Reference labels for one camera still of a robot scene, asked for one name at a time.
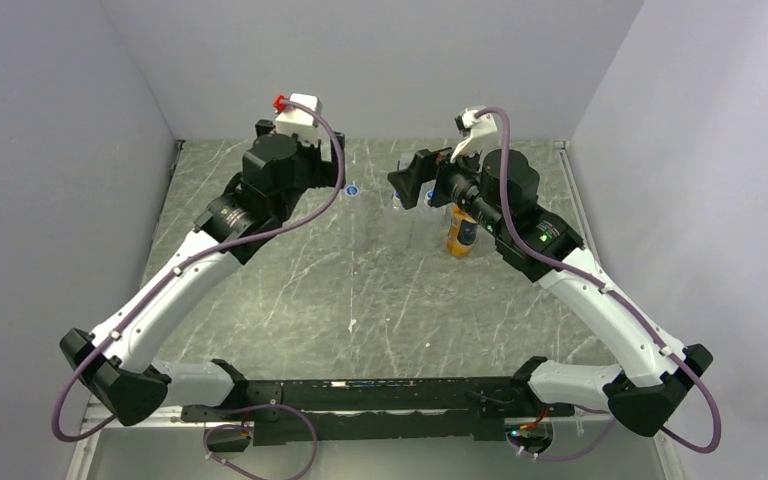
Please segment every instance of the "gray wall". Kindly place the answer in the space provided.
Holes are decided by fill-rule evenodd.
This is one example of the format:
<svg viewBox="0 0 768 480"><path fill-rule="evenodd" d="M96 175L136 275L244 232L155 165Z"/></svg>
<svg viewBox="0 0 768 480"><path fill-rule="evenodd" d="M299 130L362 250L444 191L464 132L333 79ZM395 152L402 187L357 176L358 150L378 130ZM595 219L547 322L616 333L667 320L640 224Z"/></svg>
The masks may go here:
<svg viewBox="0 0 768 480"><path fill-rule="evenodd" d="M690 478L768 478L768 2L646 2L573 148L613 275L714 353L724 439ZM698 393L675 417L710 438Z"/></svg>
<svg viewBox="0 0 768 480"><path fill-rule="evenodd" d="M188 139L250 136L292 92L354 138L450 137L482 102L518 137L570 138L642 3L103 0Z"/></svg>
<svg viewBox="0 0 768 480"><path fill-rule="evenodd" d="M57 343L135 291L173 148L98 0L0 0L0 478L64 477Z"/></svg>

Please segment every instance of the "black bracket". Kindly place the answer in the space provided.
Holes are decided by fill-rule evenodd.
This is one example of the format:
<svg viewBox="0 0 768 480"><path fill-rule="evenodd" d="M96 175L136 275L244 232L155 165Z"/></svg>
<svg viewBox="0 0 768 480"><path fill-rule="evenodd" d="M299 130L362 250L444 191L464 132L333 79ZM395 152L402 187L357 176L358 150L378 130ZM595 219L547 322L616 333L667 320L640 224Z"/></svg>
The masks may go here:
<svg viewBox="0 0 768 480"><path fill-rule="evenodd" d="M284 400L284 392L281 384L278 382L249 382L246 390L248 405L221 405L217 408L235 409L251 405L281 404ZM255 422L274 422L278 420L281 411L275 408L255 410L246 417L243 413L232 415L223 415L217 413L213 408L203 405L187 405L181 410L181 420L183 422L241 422L243 420L253 420Z"/></svg>
<svg viewBox="0 0 768 480"><path fill-rule="evenodd" d="M685 363L698 376L711 366L714 357L701 344L684 348ZM654 437L675 412L690 389L693 380L679 369L672 375L661 376L660 385L638 387L620 374L602 391L608 396L608 408L616 419L632 432Z"/></svg>

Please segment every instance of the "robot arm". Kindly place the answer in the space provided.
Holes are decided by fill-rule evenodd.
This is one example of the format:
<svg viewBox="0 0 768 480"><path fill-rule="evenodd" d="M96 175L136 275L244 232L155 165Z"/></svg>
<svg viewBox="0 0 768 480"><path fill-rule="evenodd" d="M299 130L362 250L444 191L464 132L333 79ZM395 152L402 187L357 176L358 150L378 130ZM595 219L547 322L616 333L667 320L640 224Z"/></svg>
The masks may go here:
<svg viewBox="0 0 768 480"><path fill-rule="evenodd" d="M432 207L455 203L472 216L494 237L496 250L505 262L568 305L618 361L611 366L580 366L533 357L513 376L518 401L536 405L569 403L610 411L635 433L655 435L693 386L670 355L675 354L696 375L701 375L713 358L702 345L685 346L644 315L666 346L661 348L653 341L641 323L609 294L610 290L622 292L581 237L561 217L537 204L538 173L522 153L510 151L509 206L519 236L537 253L590 274L605 287L600 289L576 274L554 269L515 244L502 218L501 150L491 151L481 159L485 151L461 148L473 137L463 127L467 123L484 124L482 130L495 132L489 115L475 114L467 110L456 119L458 129L468 136L458 148L420 150L408 168L391 172L388 180L406 209L416 205L420 186L435 180Z"/></svg>
<svg viewBox="0 0 768 480"><path fill-rule="evenodd" d="M321 109L316 97L294 94L290 100L316 113ZM280 228L306 190L337 184L337 165L322 160L314 118L298 109L279 110L275 122L257 123L257 139L243 155L242 170L208 205L166 265L91 332L72 329L60 342L73 368L99 351L80 380L123 425L139 423L161 406L248 404L245 377L226 362L174 364L155 356L190 310L269 238L227 250L220 245ZM342 134L336 138L339 145L332 141L331 158L345 146ZM206 250L213 251L197 256ZM179 267L188 260L186 268ZM127 327L116 330L135 310Z"/></svg>

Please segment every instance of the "marble tabletop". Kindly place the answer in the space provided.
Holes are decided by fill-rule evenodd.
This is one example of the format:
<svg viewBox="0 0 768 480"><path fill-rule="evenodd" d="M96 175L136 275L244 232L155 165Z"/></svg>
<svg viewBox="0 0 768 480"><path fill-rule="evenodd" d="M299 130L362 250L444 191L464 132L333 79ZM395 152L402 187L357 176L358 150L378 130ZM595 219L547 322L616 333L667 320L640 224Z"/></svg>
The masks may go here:
<svg viewBox="0 0 768 480"><path fill-rule="evenodd" d="M510 375L532 355L604 365L610 352L565 305L495 253L479 232L465 258L445 249L446 212L393 209L398 158L454 140L349 138L347 181L321 218L267 243L217 286L159 357L222 358L252 379ZM160 216L146 279L241 168L250 141L187 141ZM540 204L581 231L550 142L514 142L541 175ZM309 191L295 217L328 196Z"/></svg>

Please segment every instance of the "red cap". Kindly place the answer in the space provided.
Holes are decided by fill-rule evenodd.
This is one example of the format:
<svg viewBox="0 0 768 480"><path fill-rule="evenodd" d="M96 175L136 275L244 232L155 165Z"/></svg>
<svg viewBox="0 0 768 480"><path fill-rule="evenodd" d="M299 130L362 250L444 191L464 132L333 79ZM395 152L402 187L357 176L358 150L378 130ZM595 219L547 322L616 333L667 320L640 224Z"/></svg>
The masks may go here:
<svg viewBox="0 0 768 480"><path fill-rule="evenodd" d="M287 100L287 97L285 97L284 95L278 95L277 97L275 97L275 101L272 102L272 106L275 107L275 111L278 112L278 113L283 112L284 109L287 108L286 105L281 103L281 101L283 101L283 100Z"/></svg>

